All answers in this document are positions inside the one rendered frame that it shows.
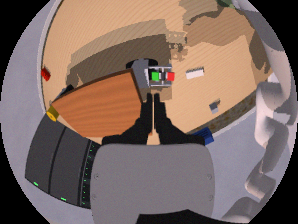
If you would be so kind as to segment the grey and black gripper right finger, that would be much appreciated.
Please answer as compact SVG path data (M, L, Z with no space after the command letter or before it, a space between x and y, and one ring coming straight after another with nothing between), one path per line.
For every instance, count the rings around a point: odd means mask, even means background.
M154 94L154 129L158 134L160 145L197 143L205 146L204 137L187 135L172 124L166 114L165 102L160 102L159 93Z

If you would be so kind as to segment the wooden dolly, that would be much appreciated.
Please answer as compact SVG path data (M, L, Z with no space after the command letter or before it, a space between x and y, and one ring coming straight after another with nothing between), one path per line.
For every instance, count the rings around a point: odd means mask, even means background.
M51 105L82 137L121 135L140 117L143 100L139 88L172 86L170 81L174 81L175 72L171 72L171 64L167 65L159 66L154 59L130 61L124 70L108 73L76 88L70 84ZM168 68L168 72L164 68ZM164 83L165 78L167 83ZM149 84L149 80L155 83Z

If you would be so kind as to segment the red toy building brick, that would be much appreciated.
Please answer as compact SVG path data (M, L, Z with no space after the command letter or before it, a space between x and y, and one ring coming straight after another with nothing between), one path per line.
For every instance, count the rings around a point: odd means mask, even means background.
M42 75L42 77L44 77L44 79L46 80L46 81L48 81L49 79L50 79L50 74L48 73L48 71L45 69L45 67L42 69L42 71L41 71L41 75Z

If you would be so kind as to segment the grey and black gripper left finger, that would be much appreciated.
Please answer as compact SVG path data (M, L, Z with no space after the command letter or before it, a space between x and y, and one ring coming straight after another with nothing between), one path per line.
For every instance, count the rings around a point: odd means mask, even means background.
M111 143L147 144L148 134L151 133L151 129L153 129L153 94L147 93L147 100L141 103L140 117L136 119L135 124L121 135L103 137L101 146Z

